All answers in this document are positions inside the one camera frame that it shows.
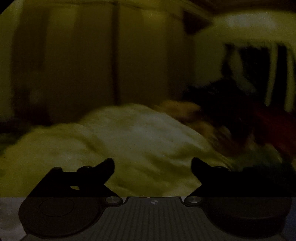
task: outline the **bedroom wall corner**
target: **bedroom wall corner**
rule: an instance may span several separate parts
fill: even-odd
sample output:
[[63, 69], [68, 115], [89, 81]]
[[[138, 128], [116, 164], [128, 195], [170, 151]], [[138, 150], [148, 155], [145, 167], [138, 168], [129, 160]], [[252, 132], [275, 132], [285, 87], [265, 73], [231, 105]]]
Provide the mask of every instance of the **bedroom wall corner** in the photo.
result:
[[0, 121], [10, 119], [14, 114], [11, 103], [11, 49], [22, 3], [23, 0], [15, 0], [0, 15]]
[[168, 98], [165, 13], [121, 6], [119, 89], [122, 104], [157, 104]]
[[113, 7], [104, 1], [25, 0], [13, 42], [16, 112], [24, 110], [20, 114], [38, 124], [45, 118], [69, 123], [114, 104]]
[[223, 44], [233, 40], [285, 42], [296, 51], [296, 13], [241, 11], [216, 16], [213, 24], [195, 35], [195, 84], [206, 85], [222, 77]]

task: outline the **white blanket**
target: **white blanket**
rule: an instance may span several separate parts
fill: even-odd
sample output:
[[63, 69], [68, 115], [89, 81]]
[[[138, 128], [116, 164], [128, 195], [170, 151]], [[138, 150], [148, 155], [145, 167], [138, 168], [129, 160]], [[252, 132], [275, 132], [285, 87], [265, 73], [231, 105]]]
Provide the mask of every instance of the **white blanket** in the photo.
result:
[[115, 173], [106, 183], [120, 196], [187, 196], [199, 185], [193, 157], [226, 166], [196, 131], [148, 107], [130, 104], [88, 114], [79, 124], [38, 127], [1, 158], [0, 196], [26, 197], [53, 167], [76, 171], [106, 158]]

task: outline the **metal screw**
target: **metal screw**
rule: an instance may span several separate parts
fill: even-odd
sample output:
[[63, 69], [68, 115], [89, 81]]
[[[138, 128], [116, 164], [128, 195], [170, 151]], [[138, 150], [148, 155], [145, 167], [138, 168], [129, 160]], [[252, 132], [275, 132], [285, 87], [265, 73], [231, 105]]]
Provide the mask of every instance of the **metal screw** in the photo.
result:
[[117, 204], [121, 201], [121, 198], [119, 197], [108, 197], [106, 198], [106, 202], [110, 203], [110, 204]]
[[230, 171], [227, 167], [222, 167], [222, 166], [217, 166], [217, 167], [214, 167], [214, 168], [222, 169], [222, 170], [225, 170], [225, 171]]
[[83, 167], [80, 167], [77, 171], [80, 172], [80, 171], [83, 171], [85, 169], [89, 169], [91, 168], [92, 166], [83, 166]]
[[196, 204], [201, 202], [202, 198], [197, 196], [190, 196], [186, 198], [186, 201], [192, 204]]

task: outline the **wall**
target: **wall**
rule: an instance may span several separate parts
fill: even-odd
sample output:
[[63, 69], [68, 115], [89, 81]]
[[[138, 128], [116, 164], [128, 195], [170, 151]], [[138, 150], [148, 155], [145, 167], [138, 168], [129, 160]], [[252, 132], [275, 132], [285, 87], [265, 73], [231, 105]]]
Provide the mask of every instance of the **wall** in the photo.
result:
[[[48, 112], [54, 123], [76, 121], [94, 108], [115, 104], [117, 57], [120, 104], [178, 99], [194, 81], [194, 39], [184, 31], [182, 1], [119, 1], [118, 39], [113, 36], [114, 4], [22, 1], [17, 13], [10, 8], [1, 15], [1, 43], [9, 45], [0, 49], [3, 116], [12, 115], [11, 93], [16, 93], [16, 114], [46, 119]], [[189, 10], [208, 17], [193, 6]]]
[[197, 85], [221, 78], [223, 43], [236, 39], [284, 41], [296, 51], [296, 14], [244, 11], [215, 17], [213, 25], [195, 36]]
[[15, 0], [0, 15], [0, 121], [13, 116], [11, 108], [11, 47], [23, 0]]

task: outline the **bed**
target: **bed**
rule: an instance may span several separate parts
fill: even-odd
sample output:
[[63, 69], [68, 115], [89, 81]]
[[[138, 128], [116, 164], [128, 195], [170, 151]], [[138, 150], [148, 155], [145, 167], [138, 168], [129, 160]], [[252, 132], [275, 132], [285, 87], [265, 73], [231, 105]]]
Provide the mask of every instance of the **bed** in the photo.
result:
[[193, 129], [138, 104], [100, 108], [78, 123], [36, 126], [14, 141], [0, 157], [0, 197], [19, 198], [14, 204], [1, 201], [0, 219], [14, 220], [9, 225], [1, 221], [6, 240], [24, 234], [16, 207], [53, 167], [76, 171], [111, 157], [115, 173], [106, 186], [118, 195], [187, 196], [200, 186], [190, 169], [193, 157], [232, 170], [282, 162], [271, 146], [226, 158]]

